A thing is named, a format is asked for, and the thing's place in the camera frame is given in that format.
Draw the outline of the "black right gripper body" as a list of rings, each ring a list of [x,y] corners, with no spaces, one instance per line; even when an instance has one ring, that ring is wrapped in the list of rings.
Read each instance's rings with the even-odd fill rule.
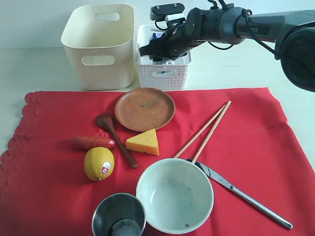
[[[160,43],[162,56],[182,57],[191,49],[204,43],[202,26],[197,23],[183,23],[168,30],[156,40]]]

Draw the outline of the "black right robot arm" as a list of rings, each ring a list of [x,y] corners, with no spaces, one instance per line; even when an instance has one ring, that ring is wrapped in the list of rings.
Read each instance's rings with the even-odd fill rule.
[[[208,42],[231,48],[252,39],[281,62],[286,77],[297,87],[315,89],[315,12],[297,10],[253,14],[222,0],[212,1],[209,9],[193,8],[183,15],[179,2],[155,5],[150,18],[165,22],[162,35],[140,47],[141,56],[153,61],[176,60],[191,49]]]

